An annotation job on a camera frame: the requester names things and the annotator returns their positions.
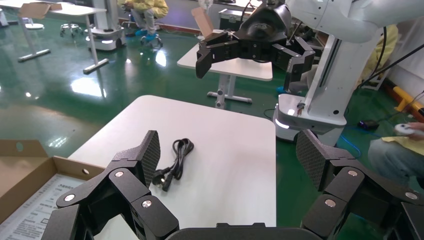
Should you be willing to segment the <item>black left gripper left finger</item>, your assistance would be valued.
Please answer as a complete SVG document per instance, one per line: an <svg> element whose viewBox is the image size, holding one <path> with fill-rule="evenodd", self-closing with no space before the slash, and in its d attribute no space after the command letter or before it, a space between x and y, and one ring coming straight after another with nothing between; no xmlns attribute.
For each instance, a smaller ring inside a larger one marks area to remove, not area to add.
<svg viewBox="0 0 424 240"><path fill-rule="evenodd" d="M140 240L165 240L179 221L149 187L161 156L158 132L118 152L97 176L60 196L44 240L92 240L108 221L122 216Z"/></svg>

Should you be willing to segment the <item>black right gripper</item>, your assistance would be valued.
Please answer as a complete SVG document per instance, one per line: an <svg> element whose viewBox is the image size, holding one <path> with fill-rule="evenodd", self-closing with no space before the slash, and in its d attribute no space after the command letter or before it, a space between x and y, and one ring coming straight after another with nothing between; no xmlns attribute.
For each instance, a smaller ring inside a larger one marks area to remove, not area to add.
<svg viewBox="0 0 424 240"><path fill-rule="evenodd" d="M291 82L299 82L311 70L315 58L315 51L301 37L287 41L291 20L285 3L261 4L233 37L224 31L198 43L196 77L202 79L214 63L236 58L272 62L285 71L280 92L288 92Z"/></svg>

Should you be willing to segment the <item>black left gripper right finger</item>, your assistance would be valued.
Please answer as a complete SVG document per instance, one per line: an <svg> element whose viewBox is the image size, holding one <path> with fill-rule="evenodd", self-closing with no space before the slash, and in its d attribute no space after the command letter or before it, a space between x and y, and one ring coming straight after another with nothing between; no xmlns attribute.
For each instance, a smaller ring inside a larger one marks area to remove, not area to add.
<svg viewBox="0 0 424 240"><path fill-rule="evenodd" d="M388 240L424 237L424 197L362 165L347 150L327 146L309 130L295 137L296 157L320 196L301 227L334 240L350 214L385 231Z"/></svg>

